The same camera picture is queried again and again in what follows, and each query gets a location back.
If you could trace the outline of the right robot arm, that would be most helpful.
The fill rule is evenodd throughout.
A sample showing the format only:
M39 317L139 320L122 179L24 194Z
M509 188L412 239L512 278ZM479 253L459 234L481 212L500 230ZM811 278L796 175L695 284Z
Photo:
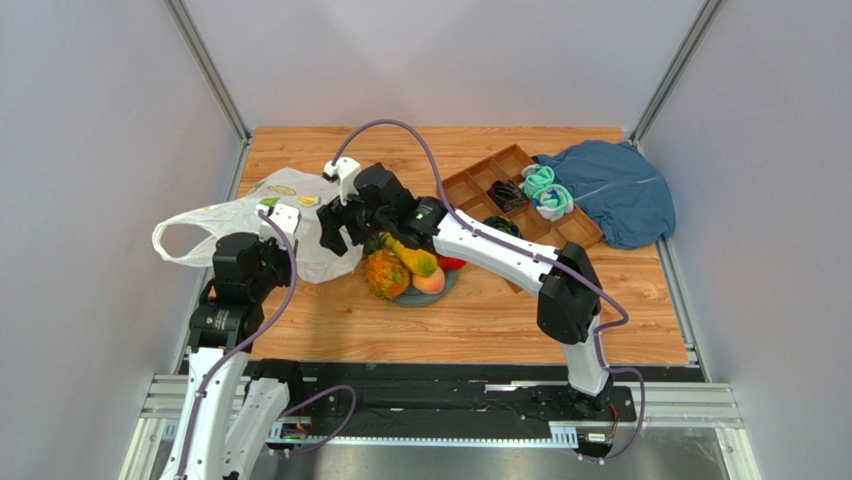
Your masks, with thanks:
M569 394L587 413L608 409L613 378L598 334L605 300L586 251L528 242L489 227L434 197L414 197L382 164L328 162L323 177L339 194L319 211L321 246L341 256L380 233L403 246L463 260L522 288L537 300L538 328L558 342Z

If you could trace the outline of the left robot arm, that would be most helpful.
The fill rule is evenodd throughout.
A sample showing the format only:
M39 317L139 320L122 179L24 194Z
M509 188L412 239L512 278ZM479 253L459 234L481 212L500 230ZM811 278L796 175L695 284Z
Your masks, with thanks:
M247 479L274 423L300 385L297 362L263 360L234 406L254 341L270 326L263 303L292 290L295 248L287 239L252 233L217 241L213 276L189 321L188 380L164 479Z

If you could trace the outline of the white plastic bag lemon print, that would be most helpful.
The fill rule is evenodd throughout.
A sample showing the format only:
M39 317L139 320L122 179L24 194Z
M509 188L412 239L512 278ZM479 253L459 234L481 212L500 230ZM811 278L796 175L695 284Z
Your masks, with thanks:
M323 177L292 168L278 170L236 200L205 206L160 222L152 232L152 245L165 261L189 267L206 268L213 263L216 243L234 233L251 233L265 241L281 241L287 234L295 247L297 273L313 284L352 273L362 258L363 248L351 246L342 256L320 245L322 228L318 210L338 194L338 186ZM162 244L166 230L174 226L195 226L207 236L185 254L174 255Z

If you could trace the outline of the yellow green papaya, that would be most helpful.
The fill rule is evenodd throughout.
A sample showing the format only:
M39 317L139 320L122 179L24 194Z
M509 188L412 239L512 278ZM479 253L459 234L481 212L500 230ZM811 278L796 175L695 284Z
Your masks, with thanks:
M438 261L434 254L408 248L389 233L381 233L380 239L383 247L398 257L412 274L429 277L438 270Z

